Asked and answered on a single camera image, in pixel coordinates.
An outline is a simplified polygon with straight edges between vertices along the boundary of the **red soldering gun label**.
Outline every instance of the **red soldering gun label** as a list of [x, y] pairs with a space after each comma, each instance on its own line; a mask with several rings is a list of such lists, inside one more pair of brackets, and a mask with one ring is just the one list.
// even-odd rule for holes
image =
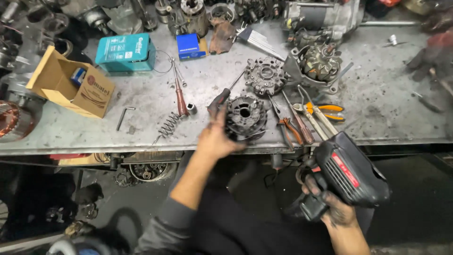
[[335, 162], [338, 164], [338, 166], [341, 168], [341, 170], [344, 172], [344, 174], [347, 176], [349, 181], [352, 183], [354, 187], [359, 187], [359, 182], [357, 179], [352, 175], [351, 171], [345, 166], [343, 161], [341, 161], [340, 157], [336, 153], [332, 153], [332, 158], [335, 160]]

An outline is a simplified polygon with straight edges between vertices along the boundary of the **metal workbench top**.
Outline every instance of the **metal workbench top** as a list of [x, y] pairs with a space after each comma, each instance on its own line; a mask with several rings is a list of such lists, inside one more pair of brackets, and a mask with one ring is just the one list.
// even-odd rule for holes
[[[286, 57], [288, 48], [285, 35], [276, 21], [255, 24], [253, 28], [268, 38], [276, 52]], [[383, 48], [390, 35], [408, 43]], [[211, 39], [212, 31], [207, 36]], [[150, 33], [156, 48], [177, 56], [177, 45], [165, 25]], [[425, 45], [427, 35], [416, 27], [377, 28], [361, 27], [340, 46], [343, 67], [353, 61], [354, 66], [341, 79], [339, 92], [326, 96], [322, 102], [336, 103], [345, 107], [347, 121], [339, 125], [355, 139], [358, 145], [447, 143], [452, 142], [449, 120], [452, 109], [443, 114], [430, 112], [411, 92], [436, 98], [441, 106], [451, 101], [447, 93], [426, 78], [415, 83], [405, 71], [404, 61], [410, 60]], [[94, 59], [96, 46], [86, 50]], [[265, 57], [259, 49], [236, 42], [229, 53], [210, 55], [201, 59], [176, 60], [187, 81], [183, 88], [185, 101], [198, 108], [195, 116], [181, 121], [173, 136], [160, 138], [152, 145], [158, 130], [171, 111], [177, 112], [173, 72], [159, 74], [155, 71], [112, 76], [116, 89], [103, 119], [87, 118], [70, 110], [47, 102], [36, 128], [24, 139], [2, 144], [0, 155], [82, 153], [82, 152], [140, 152], [194, 149], [197, 136], [208, 122], [206, 106], [223, 88], [230, 85], [247, 65], [247, 59]], [[158, 53], [156, 69], [170, 67], [166, 56]], [[247, 93], [242, 77], [231, 92], [232, 97]], [[295, 87], [285, 91], [292, 103], [299, 101]], [[275, 100], [287, 111], [289, 108], [282, 95]], [[126, 106], [135, 111], [126, 112], [120, 130], [115, 131], [121, 111]], [[276, 153], [286, 149], [281, 134], [275, 128], [276, 119], [268, 111], [268, 131], [252, 143], [250, 153]]]

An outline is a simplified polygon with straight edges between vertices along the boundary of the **hand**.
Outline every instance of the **hand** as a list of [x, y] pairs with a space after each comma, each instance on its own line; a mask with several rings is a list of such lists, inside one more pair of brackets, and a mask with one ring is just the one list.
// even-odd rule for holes
[[198, 136], [197, 152], [207, 158], [219, 160], [232, 152], [245, 149], [246, 144], [233, 142], [225, 134], [227, 108], [223, 106]]
[[335, 228], [337, 226], [358, 227], [354, 207], [343, 203], [330, 191], [321, 192], [316, 180], [311, 174], [306, 176], [305, 183], [302, 185], [302, 191], [306, 195], [313, 193], [315, 196], [318, 196], [320, 194], [322, 201], [330, 207], [329, 210], [321, 217], [324, 224]]

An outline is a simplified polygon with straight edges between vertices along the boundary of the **cardboard box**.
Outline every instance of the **cardboard box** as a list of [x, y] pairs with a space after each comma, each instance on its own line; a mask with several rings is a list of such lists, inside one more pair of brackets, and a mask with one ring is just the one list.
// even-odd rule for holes
[[[87, 71], [80, 88], [70, 80], [79, 67]], [[115, 85], [92, 65], [67, 60], [49, 46], [26, 88], [80, 115], [102, 118]]]
[[95, 60], [107, 72], [148, 71], [155, 61], [156, 47], [147, 33], [102, 38]]
[[182, 34], [176, 36], [179, 59], [191, 59], [207, 56], [205, 38], [199, 39], [197, 34]]

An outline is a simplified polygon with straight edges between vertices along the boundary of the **wire cutters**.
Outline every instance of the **wire cutters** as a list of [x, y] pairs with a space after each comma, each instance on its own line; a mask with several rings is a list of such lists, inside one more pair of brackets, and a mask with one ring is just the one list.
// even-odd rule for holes
[[[307, 104], [305, 104], [305, 106], [307, 108], [307, 111], [310, 114], [313, 114], [313, 105], [308, 102]], [[326, 116], [331, 122], [341, 123], [346, 121], [342, 113], [344, 110], [342, 106], [331, 103], [322, 103], [318, 104], [317, 106], [321, 110], [321, 112], [323, 112], [324, 116]], [[300, 103], [293, 104], [293, 109], [303, 113], [303, 107]]]
[[284, 142], [288, 146], [288, 148], [290, 148], [290, 150], [293, 151], [294, 145], [291, 142], [291, 138], [289, 137], [288, 129], [294, 134], [297, 143], [300, 145], [304, 144], [302, 137], [300, 136], [299, 132], [297, 132], [296, 127], [291, 123], [291, 118], [281, 117], [280, 116], [281, 111], [278, 109], [277, 104], [270, 96], [269, 99], [272, 104], [272, 107], [274, 108], [275, 114], [277, 114], [278, 119], [277, 126], [279, 127], [280, 132], [282, 133]]

